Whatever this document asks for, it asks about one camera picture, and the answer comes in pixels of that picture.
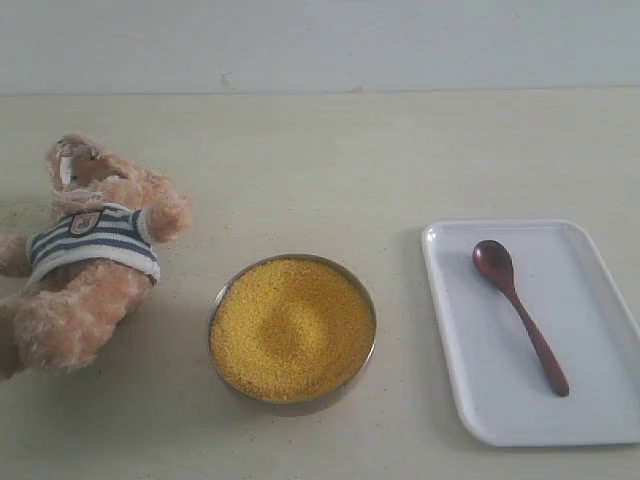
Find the tan teddy bear striped shirt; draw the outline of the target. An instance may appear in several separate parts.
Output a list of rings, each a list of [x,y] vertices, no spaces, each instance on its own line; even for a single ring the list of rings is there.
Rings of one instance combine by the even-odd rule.
[[[1,237],[1,274],[23,278],[1,301],[1,377],[91,364],[160,278],[154,248],[191,224],[165,176],[95,140],[68,134],[45,156],[51,225]]]

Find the white rectangular plastic tray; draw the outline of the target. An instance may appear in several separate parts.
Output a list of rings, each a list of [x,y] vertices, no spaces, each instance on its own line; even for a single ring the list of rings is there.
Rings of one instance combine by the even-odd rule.
[[[584,229],[440,221],[421,244],[472,436],[496,447],[638,442],[639,327]]]

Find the dark brown wooden spoon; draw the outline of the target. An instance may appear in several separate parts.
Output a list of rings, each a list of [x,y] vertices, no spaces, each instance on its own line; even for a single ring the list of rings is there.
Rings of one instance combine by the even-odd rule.
[[[505,296],[520,317],[551,390],[560,398],[568,397],[570,386],[564,371],[517,294],[508,250],[496,240],[481,240],[473,248],[472,260],[478,272]]]

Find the steel bowl of yellow millet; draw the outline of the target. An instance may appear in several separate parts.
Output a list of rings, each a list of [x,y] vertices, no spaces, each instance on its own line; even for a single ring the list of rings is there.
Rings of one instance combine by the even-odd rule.
[[[225,386],[294,415],[339,401],[366,371],[376,333],[374,303],[352,272],[294,253],[234,275],[207,324],[211,363]]]

